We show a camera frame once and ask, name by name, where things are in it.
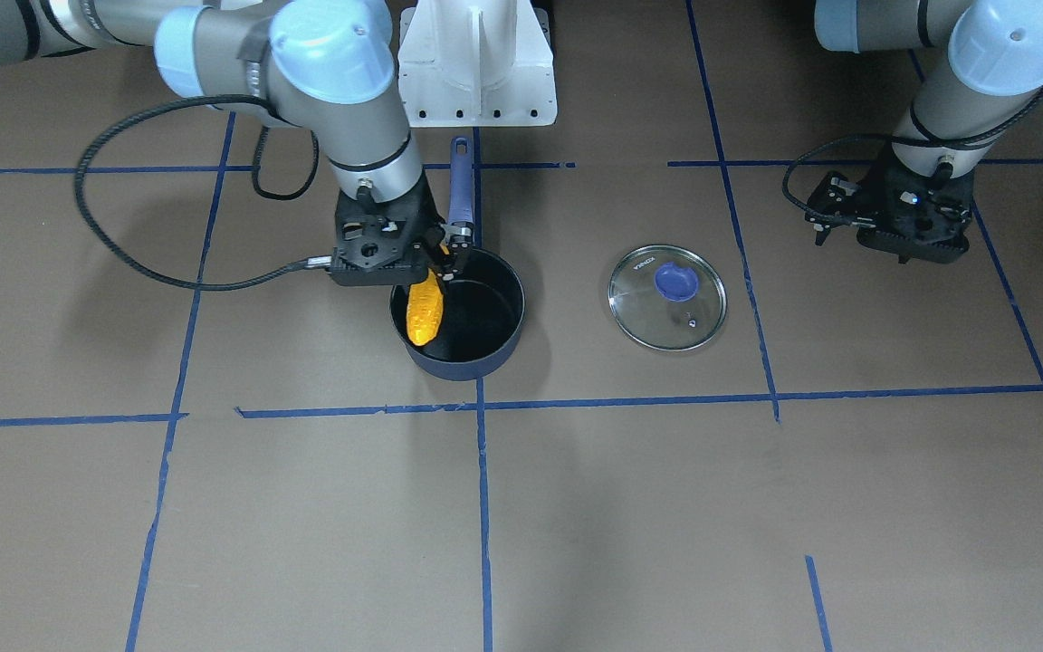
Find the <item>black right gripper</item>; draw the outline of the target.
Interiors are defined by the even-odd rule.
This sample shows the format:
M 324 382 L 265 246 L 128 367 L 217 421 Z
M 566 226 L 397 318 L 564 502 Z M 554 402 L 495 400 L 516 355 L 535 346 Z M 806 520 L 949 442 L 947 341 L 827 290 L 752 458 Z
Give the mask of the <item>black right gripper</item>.
M 418 234 L 431 227 L 431 271 L 442 282 L 450 282 L 464 272 L 472 255 L 474 223 L 442 223 L 427 177 L 419 177 L 408 193 L 388 202 L 349 197 L 343 190 L 337 195 L 337 238 L 356 238 L 377 219 L 380 228 L 398 234 Z

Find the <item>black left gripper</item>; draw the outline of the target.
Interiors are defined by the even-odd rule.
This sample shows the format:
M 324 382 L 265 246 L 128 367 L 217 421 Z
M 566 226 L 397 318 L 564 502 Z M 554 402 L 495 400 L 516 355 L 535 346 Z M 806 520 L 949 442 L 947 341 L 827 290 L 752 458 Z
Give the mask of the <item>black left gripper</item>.
M 875 160 L 875 207 L 888 216 L 895 210 L 936 209 L 951 218 L 968 218 L 974 195 L 974 172 L 956 175 L 943 162 L 931 175 L 911 170 L 893 149 Z

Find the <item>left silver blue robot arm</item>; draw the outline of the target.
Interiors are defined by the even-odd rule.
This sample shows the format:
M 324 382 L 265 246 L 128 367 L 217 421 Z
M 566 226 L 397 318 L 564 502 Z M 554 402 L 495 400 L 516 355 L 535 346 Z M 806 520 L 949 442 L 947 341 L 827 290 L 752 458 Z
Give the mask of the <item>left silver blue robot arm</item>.
M 1043 91 L 1043 1 L 818 1 L 814 25 L 830 51 L 941 53 L 875 169 L 893 199 L 967 201 L 963 183 Z

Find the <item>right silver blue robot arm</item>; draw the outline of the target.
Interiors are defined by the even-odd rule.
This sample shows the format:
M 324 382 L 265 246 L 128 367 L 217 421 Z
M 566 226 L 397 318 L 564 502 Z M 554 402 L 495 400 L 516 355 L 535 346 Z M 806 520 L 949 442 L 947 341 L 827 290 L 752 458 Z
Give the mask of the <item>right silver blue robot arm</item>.
M 393 25 L 382 1 L 0 1 L 0 67 L 112 45 L 147 46 L 177 99 L 112 125 L 73 177 L 83 222 L 132 271 L 195 292 L 235 292 L 322 269 L 343 286 L 450 281 L 472 228 L 447 225 L 432 197 L 395 87 Z M 92 215 L 91 162 L 125 129 L 181 108 L 229 108 L 263 129 L 306 129 L 339 186 L 335 247 L 235 283 L 171 277 L 138 263 Z

